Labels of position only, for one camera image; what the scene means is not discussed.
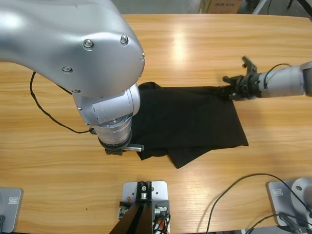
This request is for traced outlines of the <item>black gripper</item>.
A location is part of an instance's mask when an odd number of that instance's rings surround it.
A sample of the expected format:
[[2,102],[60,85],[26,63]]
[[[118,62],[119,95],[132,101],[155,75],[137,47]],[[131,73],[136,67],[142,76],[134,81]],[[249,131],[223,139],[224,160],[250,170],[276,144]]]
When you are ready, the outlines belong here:
[[105,149],[107,155],[118,155],[121,156],[124,152],[134,151],[143,152],[144,145],[134,144],[130,142],[130,139],[119,144],[105,144],[98,138],[101,146]]
[[235,101],[261,98],[259,77],[259,73],[234,77],[224,76],[222,80],[230,86],[216,87],[215,95],[220,98],[231,98]]

